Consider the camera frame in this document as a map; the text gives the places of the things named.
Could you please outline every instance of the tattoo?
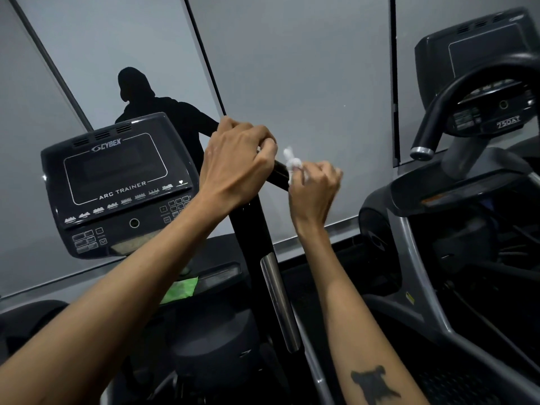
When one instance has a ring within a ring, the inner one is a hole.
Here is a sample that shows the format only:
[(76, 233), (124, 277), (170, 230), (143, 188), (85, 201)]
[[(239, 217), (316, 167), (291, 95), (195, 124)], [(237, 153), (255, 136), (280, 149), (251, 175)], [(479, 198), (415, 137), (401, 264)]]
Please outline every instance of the tattoo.
[(401, 398), (400, 394), (388, 388), (388, 385), (382, 379), (384, 374), (386, 374), (386, 371), (382, 365), (368, 372), (351, 371), (350, 377), (362, 388), (368, 405), (377, 405), (377, 401), (381, 401), (385, 397), (395, 396)]

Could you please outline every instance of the man in black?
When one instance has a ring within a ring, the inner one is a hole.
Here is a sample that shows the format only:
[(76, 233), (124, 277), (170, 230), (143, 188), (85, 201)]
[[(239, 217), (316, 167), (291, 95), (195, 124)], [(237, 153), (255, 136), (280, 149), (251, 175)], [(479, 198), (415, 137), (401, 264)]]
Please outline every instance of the man in black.
[(167, 96), (156, 98), (145, 74), (138, 69), (126, 67), (121, 70), (118, 73), (118, 85), (122, 101), (129, 101), (129, 103), (116, 122), (127, 121), (151, 113), (165, 112), (182, 138), (197, 171), (200, 173), (204, 151), (199, 140), (199, 133), (211, 136), (218, 128), (218, 123), (189, 103), (178, 102)]

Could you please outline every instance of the forearm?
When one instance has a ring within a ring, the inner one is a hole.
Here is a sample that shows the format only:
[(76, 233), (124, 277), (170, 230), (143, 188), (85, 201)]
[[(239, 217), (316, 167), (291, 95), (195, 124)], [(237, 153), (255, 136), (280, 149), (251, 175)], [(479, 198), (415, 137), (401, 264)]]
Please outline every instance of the forearm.
[(368, 403), (359, 381), (369, 383), (369, 378), (361, 374), (376, 373), (380, 366), (385, 372), (383, 381), (394, 393), (384, 397), (388, 403), (427, 403), (343, 270), (322, 226), (304, 231), (300, 240), (317, 286), (330, 352), (347, 403)]
[(3, 404), (80, 403), (104, 388), (169, 286), (227, 211), (195, 197), (0, 367)]

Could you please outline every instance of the hand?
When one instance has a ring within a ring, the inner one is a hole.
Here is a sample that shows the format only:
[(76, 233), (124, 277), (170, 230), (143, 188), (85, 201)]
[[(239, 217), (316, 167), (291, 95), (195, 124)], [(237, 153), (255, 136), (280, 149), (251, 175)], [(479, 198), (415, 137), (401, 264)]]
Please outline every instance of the hand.
[(205, 150), (200, 194), (217, 198), (227, 214), (248, 203), (274, 169), (277, 151), (266, 126), (223, 117)]
[[(343, 172), (329, 162), (304, 162), (289, 187), (289, 206), (294, 228), (300, 237), (305, 231), (324, 228), (330, 206), (338, 192)], [(304, 181), (304, 172), (308, 178)]]

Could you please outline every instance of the green towel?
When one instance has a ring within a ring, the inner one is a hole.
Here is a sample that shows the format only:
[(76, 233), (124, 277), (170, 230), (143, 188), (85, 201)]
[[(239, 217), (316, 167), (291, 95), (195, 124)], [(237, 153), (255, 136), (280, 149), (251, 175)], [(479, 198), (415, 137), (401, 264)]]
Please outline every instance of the green towel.
[(193, 295), (193, 292), (195, 291), (195, 287), (197, 286), (198, 281), (199, 277), (195, 277), (194, 279), (175, 281), (174, 283), (172, 283), (171, 288), (167, 290), (165, 296), (159, 304), (166, 304), (171, 301), (187, 299), (188, 297), (191, 297)]

